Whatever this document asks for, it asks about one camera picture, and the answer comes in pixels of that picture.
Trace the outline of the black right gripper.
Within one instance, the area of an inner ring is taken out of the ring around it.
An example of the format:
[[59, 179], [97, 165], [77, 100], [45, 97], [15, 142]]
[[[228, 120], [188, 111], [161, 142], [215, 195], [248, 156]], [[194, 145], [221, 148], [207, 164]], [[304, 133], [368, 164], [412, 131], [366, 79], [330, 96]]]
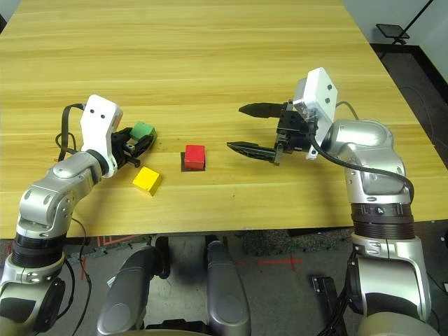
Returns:
[[241, 106], [239, 112], [255, 118], [278, 118], [275, 149], [259, 146], [245, 141], [227, 142], [233, 151], [248, 158], [262, 160], [279, 165], [281, 154], [293, 151], [308, 152], [311, 148], [307, 121], [293, 110], [290, 102], [252, 103]]

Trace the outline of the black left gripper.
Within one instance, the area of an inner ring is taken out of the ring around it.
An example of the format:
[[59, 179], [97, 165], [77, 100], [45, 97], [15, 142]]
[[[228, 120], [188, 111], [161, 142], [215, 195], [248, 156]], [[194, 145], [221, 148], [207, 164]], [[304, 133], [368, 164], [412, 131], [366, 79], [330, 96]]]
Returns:
[[118, 169], [125, 164], [138, 168], [140, 166], [138, 157], [148, 150], [157, 139], [156, 133], [145, 134], [133, 139], [131, 132], [132, 128], [126, 127], [111, 135], [112, 154]]

